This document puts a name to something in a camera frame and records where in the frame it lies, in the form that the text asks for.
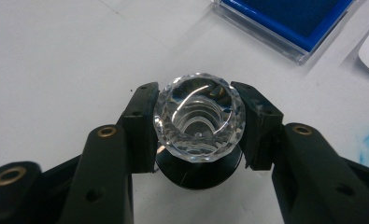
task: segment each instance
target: white table surface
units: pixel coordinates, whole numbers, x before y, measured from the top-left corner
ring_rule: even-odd
[[[369,165],[369,69],[358,51],[369,0],[321,56],[296,65],[217,16],[208,0],[0,0],[0,166],[44,171],[115,123],[135,89],[208,72],[248,83]],[[134,175],[135,223],[282,223],[271,172],[245,170],[191,191],[161,172]]]

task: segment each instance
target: screw hole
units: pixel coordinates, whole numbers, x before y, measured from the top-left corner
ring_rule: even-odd
[[[0,186],[9,185],[21,179],[26,174],[22,166],[15,166],[0,173]]]
[[[103,197],[103,189],[91,189],[86,194],[86,200],[90,203],[94,203]]]
[[[355,191],[351,187],[349,187],[348,185],[344,185],[344,184],[338,184],[335,187],[335,190],[347,196],[352,196],[355,194]]]
[[[117,132],[117,129],[113,127],[105,127],[97,132],[100,137],[109,137]]]
[[[312,134],[312,130],[310,130],[306,126],[297,125],[297,126],[293,127],[292,129],[295,132],[299,133],[299,134],[303,134],[303,135],[310,135],[310,134]]]

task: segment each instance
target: black mount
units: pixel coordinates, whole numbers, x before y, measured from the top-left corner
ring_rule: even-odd
[[[0,167],[0,223],[133,223],[132,174],[153,173],[157,161],[180,186],[209,188],[234,172],[241,151],[252,170],[274,164],[285,223],[369,223],[369,168],[340,158],[312,127],[282,125],[283,114],[253,87],[232,85],[246,107],[246,128],[240,147],[220,165],[189,167],[167,150],[157,155],[158,83],[146,84],[117,124],[90,132],[82,155],[45,173],[29,161]],[[211,169],[219,172],[199,179]]]

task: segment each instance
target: faceted glass lens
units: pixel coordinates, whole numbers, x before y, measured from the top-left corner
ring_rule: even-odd
[[[176,78],[160,92],[154,127],[169,152],[185,161],[216,161],[230,153],[245,128],[245,107],[224,79]]]

